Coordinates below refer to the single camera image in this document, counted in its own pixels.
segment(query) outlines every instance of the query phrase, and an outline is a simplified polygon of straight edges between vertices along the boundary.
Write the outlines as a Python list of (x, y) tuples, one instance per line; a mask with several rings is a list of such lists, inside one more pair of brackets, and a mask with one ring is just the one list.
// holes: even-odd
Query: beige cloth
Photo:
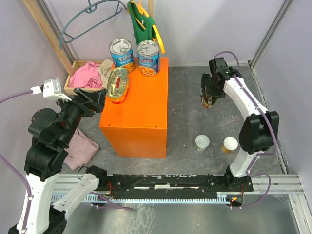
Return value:
[(90, 162), (98, 149), (99, 145), (77, 128), (72, 140), (69, 142), (69, 148), (65, 149), (68, 155), (64, 162), (74, 170)]
[(107, 83), (109, 75), (111, 74), (113, 66), (113, 60), (112, 59), (106, 59), (104, 62), (98, 67), (98, 72), (101, 75), (103, 88), (107, 89)]

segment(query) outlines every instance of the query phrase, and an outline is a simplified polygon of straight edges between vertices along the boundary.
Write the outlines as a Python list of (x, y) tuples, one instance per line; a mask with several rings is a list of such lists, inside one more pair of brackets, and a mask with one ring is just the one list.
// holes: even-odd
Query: hanger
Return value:
[[(137, 3), (137, 2), (135, 2), (135, 1), (131, 1), (130, 3), (134, 3), (135, 5), (137, 5), (139, 11), (142, 11), (142, 13), (144, 13), (146, 17), (149, 17), (150, 15), (146, 12), (146, 10), (145, 10), (145, 9), (142, 7), (142, 5), (141, 5), (142, 1), (141, 1), (141, 0), (139, 0), (139, 1), (140, 1), (140, 3)], [(137, 18), (136, 18), (136, 21), (139, 23), (139, 25), (140, 25), (143, 29), (145, 29), (145, 27), (142, 25), (142, 23), (141, 23)], [(163, 44), (162, 39), (161, 39), (161, 37), (160, 37), (159, 31), (157, 30), (157, 28), (156, 28), (155, 25), (153, 25), (153, 29), (154, 29), (155, 34), (156, 34), (156, 38), (153, 38), (153, 40), (155, 40), (155, 41), (157, 40), (157, 41), (158, 41), (158, 44), (159, 44), (159, 47), (160, 47), (160, 51), (161, 51), (162, 53), (165, 53), (165, 47), (164, 47), (164, 44)]]
[[(86, 31), (84, 31), (83, 33), (80, 33), (78, 36), (76, 37), (72, 37), (71, 35), (67, 34), (66, 33), (66, 29), (68, 28), (68, 26), (78, 17), (80, 16), (83, 12), (86, 12), (88, 14), (90, 13), (93, 13), (95, 12), (95, 10), (97, 9), (98, 5), (103, 3), (103, 2), (108, 2), (108, 1), (116, 1), (118, 2), (117, 4), (117, 7), (116, 7), (116, 10), (115, 10), (115, 13), (113, 15), (111, 15), (110, 17), (107, 17), (106, 19), (102, 20), (100, 23), (97, 23), (96, 25), (92, 26), (91, 28), (87, 29)], [(60, 37), (59, 37), (59, 48), (62, 49), (62, 42), (63, 42), (63, 38), (64, 38), (64, 35), (68, 36), (70, 38), (70, 40), (68, 41), (65, 41), (65, 43), (70, 43), (74, 40), (76, 40), (77, 38), (81, 37), (82, 35), (84, 35), (85, 33), (89, 32), (90, 30), (94, 29), (95, 27), (99, 26), (100, 24), (104, 23), (105, 21), (109, 20), (110, 18), (118, 15), (121, 11), (122, 11), (122, 8), (120, 10), (119, 9), (119, 5), (120, 3), (122, 4), (122, 6), (125, 8), (125, 10), (127, 10), (127, 7), (125, 6), (125, 4), (123, 4), (121, 1), (119, 0), (102, 0), (102, 1), (98, 1), (94, 4), (91, 4), (90, 3), (90, 0), (88, 0), (88, 3), (89, 3), (89, 6), (84, 8), (82, 11), (80, 11), (78, 14), (76, 14), (67, 24), (66, 26), (64, 27), (63, 31), (61, 32), (60, 34)]]

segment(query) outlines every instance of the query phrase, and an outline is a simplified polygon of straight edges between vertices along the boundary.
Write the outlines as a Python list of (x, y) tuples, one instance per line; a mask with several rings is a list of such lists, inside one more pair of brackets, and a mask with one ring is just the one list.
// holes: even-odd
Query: small white cup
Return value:
[(230, 154), (232, 151), (236, 150), (238, 147), (238, 142), (234, 137), (227, 137), (224, 139), (221, 145), (221, 151), (225, 154)]
[(198, 135), (195, 139), (195, 148), (197, 151), (204, 151), (210, 144), (210, 140), (206, 135)]

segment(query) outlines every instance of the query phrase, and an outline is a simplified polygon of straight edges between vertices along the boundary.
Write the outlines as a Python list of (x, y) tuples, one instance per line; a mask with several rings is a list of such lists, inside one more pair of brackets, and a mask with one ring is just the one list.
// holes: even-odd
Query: gray floor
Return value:
[[(230, 165), (238, 149), (230, 155), (220, 150), (226, 137), (235, 137), (243, 125), (243, 118), (233, 101), (219, 99), (211, 109), (202, 107), (199, 97), (202, 73), (208, 67), (170, 67), (168, 94), (167, 158), (124, 158), (118, 157), (98, 127), (100, 115), (85, 118), (79, 128), (100, 145), (100, 150), (88, 165), (97, 165), (108, 173), (115, 174), (222, 174)], [(249, 89), (258, 98), (254, 78), (248, 66), (241, 67), (241, 74)], [(195, 137), (205, 134), (210, 146), (204, 152), (194, 148)], [(77, 173), (67, 165), (63, 173)], [(277, 156), (265, 156), (257, 161), (254, 173), (280, 174)]]
[[(245, 195), (246, 204), (259, 199)], [(64, 234), (300, 234), (288, 195), (269, 195), (242, 210), (212, 204), (123, 204), (96, 210), (82, 203)]]

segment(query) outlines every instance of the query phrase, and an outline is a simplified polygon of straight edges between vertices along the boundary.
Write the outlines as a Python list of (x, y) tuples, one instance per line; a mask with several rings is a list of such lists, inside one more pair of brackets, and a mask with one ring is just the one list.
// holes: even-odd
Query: pink towel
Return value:
[(69, 86), (74, 88), (102, 88), (101, 75), (98, 72), (100, 64), (87, 62), (86, 65), (78, 68), (69, 80)]
[(69, 148), (65, 149), (68, 152), (68, 155), (64, 162), (74, 170), (90, 162), (98, 149), (98, 144), (90, 140), (80, 129), (77, 128), (69, 143)]

